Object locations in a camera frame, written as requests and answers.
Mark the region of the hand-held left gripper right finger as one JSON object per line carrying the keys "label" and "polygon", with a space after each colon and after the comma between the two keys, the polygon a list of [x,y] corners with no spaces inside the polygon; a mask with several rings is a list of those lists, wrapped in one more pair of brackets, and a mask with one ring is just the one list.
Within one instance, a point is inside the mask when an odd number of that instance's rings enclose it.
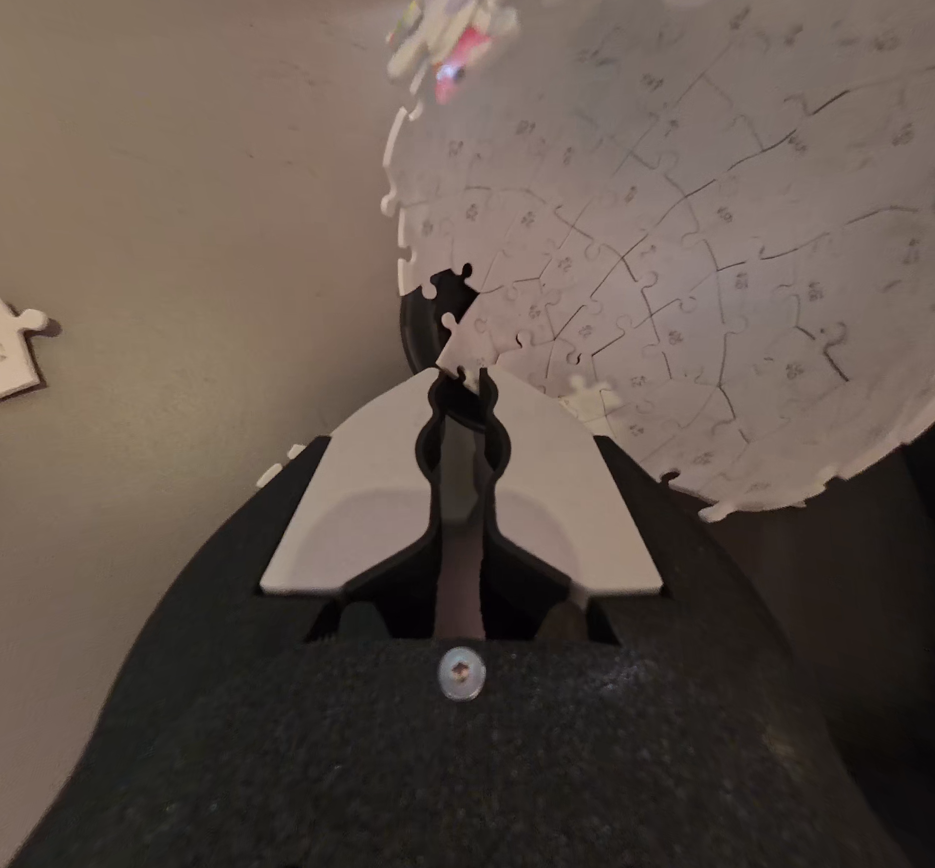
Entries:
{"label": "hand-held left gripper right finger", "polygon": [[550,612],[664,591],[596,435],[558,401],[503,369],[483,369],[479,592],[487,638],[534,638]]}

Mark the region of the partly built puzzle ball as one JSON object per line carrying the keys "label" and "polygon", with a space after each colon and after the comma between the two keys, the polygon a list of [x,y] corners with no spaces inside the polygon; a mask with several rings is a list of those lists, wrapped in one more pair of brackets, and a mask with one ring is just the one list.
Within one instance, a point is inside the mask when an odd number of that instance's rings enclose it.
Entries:
{"label": "partly built puzzle ball", "polygon": [[710,520],[933,427],[934,0],[412,0],[383,155],[440,367]]}

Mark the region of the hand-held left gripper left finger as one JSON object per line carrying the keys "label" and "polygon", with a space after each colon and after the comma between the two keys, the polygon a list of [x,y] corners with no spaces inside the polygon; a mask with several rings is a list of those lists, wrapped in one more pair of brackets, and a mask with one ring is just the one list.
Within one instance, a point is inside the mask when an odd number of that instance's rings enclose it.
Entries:
{"label": "hand-held left gripper left finger", "polygon": [[368,603],[395,638],[433,635],[444,381],[421,371],[310,445],[321,457],[260,578],[264,595]]}

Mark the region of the white puzzle piece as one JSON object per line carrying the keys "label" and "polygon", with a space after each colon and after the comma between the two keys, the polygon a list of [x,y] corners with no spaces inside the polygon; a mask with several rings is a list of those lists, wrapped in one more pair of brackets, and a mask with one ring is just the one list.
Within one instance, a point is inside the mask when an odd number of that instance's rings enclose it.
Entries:
{"label": "white puzzle piece", "polygon": [[263,474],[256,480],[255,487],[257,489],[265,487],[273,478],[283,471],[289,462],[294,461],[306,448],[307,446],[304,443],[293,443],[286,452],[285,460],[283,462],[275,462],[264,470]]}
{"label": "white puzzle piece", "polygon": [[28,337],[43,332],[49,323],[49,317],[40,310],[17,312],[1,300],[1,400],[40,384]]}

